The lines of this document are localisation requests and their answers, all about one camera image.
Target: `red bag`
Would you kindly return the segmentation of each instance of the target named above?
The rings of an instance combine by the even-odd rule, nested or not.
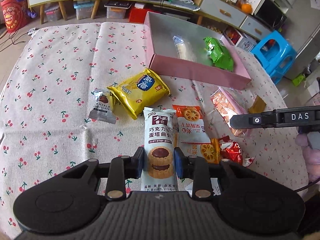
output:
[[[26,0],[3,0],[1,2],[5,25],[9,33],[13,33],[29,23],[27,15],[28,3]]]

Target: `plush toy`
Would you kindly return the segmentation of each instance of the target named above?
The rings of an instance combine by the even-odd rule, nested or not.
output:
[[[298,134],[296,137],[296,144],[303,148],[302,155],[306,162],[309,180],[315,181],[320,177],[320,150],[311,149],[305,133]]]

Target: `cherry print tablecloth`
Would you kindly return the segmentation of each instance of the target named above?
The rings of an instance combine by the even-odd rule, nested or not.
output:
[[[89,158],[102,163],[133,155],[143,144],[142,115],[134,121],[116,105],[118,120],[112,125],[95,122],[88,114],[95,88],[116,86],[147,66],[148,35],[144,25],[65,25],[39,30],[26,45],[0,98],[0,230],[10,237],[20,232],[12,206],[22,191]],[[252,77],[246,89],[239,91],[248,106],[259,95],[269,110],[285,107],[255,58],[241,49],[238,53]],[[200,105],[209,136],[231,136],[209,99],[216,86],[162,78],[171,94],[153,107]],[[308,183],[301,150],[294,144],[296,134],[295,128],[257,129],[251,138],[231,138],[239,142],[244,155],[257,155],[251,169],[296,189]],[[100,193],[105,185],[104,180]],[[139,189],[139,180],[126,181],[127,192]]]

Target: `yellow snack package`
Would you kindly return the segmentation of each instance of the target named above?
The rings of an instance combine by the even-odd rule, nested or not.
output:
[[[116,87],[107,87],[119,102],[136,120],[145,106],[150,106],[164,95],[169,95],[170,90],[161,78],[151,69],[128,78]]]

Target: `open box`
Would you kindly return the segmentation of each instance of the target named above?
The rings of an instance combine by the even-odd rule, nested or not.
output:
[[[148,12],[144,24],[147,31],[147,63],[159,75],[173,76],[242,90],[251,78],[234,47],[215,31],[167,15]],[[190,60],[179,58],[173,37],[179,36],[186,45]],[[217,67],[205,50],[205,37],[221,40],[234,60],[234,70]]]

